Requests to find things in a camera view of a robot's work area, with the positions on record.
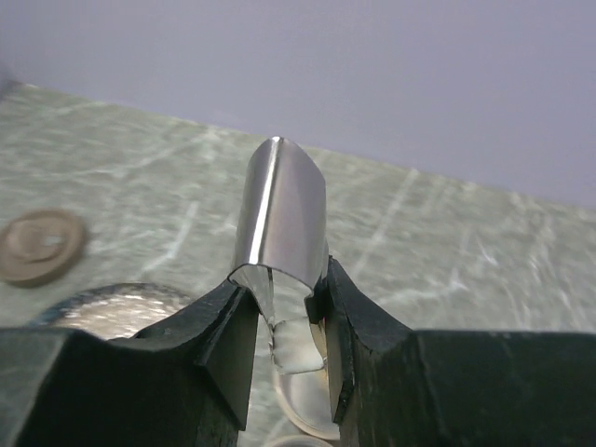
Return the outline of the white black sushi piece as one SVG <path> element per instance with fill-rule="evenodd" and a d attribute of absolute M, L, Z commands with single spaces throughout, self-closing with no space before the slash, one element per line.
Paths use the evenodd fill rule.
<path fill-rule="evenodd" d="M 326 366 L 325 337 L 308 317 L 282 320 L 273 329 L 272 360 L 281 374 L 310 373 Z"/>

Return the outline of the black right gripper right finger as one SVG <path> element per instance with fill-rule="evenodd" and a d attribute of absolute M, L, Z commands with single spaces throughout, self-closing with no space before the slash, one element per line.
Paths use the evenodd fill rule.
<path fill-rule="evenodd" d="M 414 330 L 336 260 L 305 302 L 325 331 L 344 446 L 591 446 L 595 337 Z"/>

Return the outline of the silver metal tongs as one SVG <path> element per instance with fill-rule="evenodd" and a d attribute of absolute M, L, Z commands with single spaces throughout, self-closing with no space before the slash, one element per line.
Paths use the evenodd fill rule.
<path fill-rule="evenodd" d="M 274 136 L 251 156 L 229 280 L 250 290 L 273 329 L 308 317 L 306 299 L 327 277 L 326 183 L 298 144 Z"/>

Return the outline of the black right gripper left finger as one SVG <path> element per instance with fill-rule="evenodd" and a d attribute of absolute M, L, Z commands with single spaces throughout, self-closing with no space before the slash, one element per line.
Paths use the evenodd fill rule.
<path fill-rule="evenodd" d="M 223 283 L 130 338 L 1 331 L 5 446 L 234 446 L 247 424 L 259 311 Z"/>

